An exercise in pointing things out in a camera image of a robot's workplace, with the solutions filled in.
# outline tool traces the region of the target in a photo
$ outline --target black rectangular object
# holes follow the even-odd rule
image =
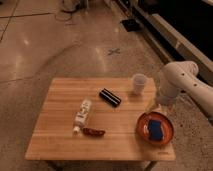
[[[149,120],[148,123],[149,139],[154,141],[161,141],[163,139],[163,132],[161,129],[161,122],[157,120]]]
[[[114,107],[119,106],[119,104],[121,103],[121,99],[107,89],[102,90],[99,93],[99,96]]]
[[[138,0],[138,6],[149,14],[158,13],[160,11],[158,0]]]
[[[134,19],[122,20],[124,28],[127,32],[140,30],[140,25]]]

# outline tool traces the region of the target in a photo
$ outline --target orange bowl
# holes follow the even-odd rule
[[[161,141],[154,141],[149,139],[148,123],[150,119],[161,122],[161,129],[163,132],[163,139]],[[155,146],[163,146],[168,144],[174,135],[174,128],[170,120],[158,112],[142,114],[138,119],[136,131],[145,141]]]

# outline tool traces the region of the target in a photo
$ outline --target bottle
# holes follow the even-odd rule
[[[75,117],[74,128],[73,128],[74,133],[78,133],[80,129],[84,127],[91,105],[92,105],[92,102],[88,99],[85,99],[82,102],[80,111],[76,114],[76,117]]]

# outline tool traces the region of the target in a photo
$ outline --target sausage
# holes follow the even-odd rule
[[[83,128],[83,134],[90,135],[94,137],[102,137],[105,134],[104,130],[97,130],[92,128]]]

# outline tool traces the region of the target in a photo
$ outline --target table leg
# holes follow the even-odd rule
[[[60,167],[60,166],[57,166],[56,163],[54,163],[53,161],[50,161],[50,160],[46,160],[46,163],[55,171],[62,171],[63,168]]]
[[[151,161],[148,166],[144,169],[144,171],[151,171],[152,168],[157,164],[156,161]]]

